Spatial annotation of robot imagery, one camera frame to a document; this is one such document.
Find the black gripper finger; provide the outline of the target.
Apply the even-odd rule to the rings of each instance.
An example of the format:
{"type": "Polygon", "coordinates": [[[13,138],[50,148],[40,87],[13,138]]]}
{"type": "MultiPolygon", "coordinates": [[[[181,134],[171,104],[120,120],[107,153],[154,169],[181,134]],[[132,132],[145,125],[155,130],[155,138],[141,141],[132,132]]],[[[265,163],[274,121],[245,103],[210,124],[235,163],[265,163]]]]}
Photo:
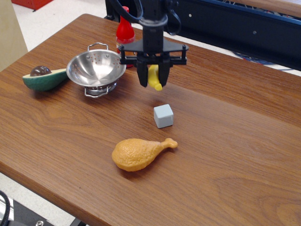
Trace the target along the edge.
{"type": "Polygon", "coordinates": [[[148,65],[143,59],[137,59],[136,61],[137,74],[139,82],[143,87],[147,87],[148,84],[148,65]]]}
{"type": "Polygon", "coordinates": [[[170,67],[171,67],[170,63],[171,63],[170,56],[167,56],[162,58],[158,64],[158,78],[162,87],[165,86],[167,83],[170,67]]]}

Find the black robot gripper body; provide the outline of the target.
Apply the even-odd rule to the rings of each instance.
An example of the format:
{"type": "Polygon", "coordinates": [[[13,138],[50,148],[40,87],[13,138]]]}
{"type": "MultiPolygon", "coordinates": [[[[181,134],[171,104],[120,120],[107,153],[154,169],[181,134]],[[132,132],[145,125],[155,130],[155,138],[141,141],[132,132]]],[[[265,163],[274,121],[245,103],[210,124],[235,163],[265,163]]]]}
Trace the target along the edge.
{"type": "Polygon", "coordinates": [[[139,24],[143,27],[140,40],[120,44],[121,63],[143,68],[148,65],[162,65],[171,68],[173,65],[186,65],[188,46],[168,41],[164,38],[167,18],[149,20],[142,18],[139,24]]]}

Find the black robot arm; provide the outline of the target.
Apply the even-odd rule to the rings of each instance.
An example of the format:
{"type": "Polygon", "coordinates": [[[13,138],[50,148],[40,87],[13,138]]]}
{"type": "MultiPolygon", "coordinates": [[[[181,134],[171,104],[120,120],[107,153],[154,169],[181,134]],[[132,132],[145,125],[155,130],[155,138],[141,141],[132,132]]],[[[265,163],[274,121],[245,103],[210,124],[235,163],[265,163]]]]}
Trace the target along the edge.
{"type": "Polygon", "coordinates": [[[158,65],[158,79],[162,86],[166,85],[173,65],[186,65],[188,46],[164,38],[167,14],[175,14],[172,7],[177,3],[173,0],[136,0],[137,17],[126,12],[120,5],[116,9],[120,16],[143,27],[141,40],[119,47],[120,62],[137,68],[139,82],[143,87],[148,84],[149,65],[158,65]]]}

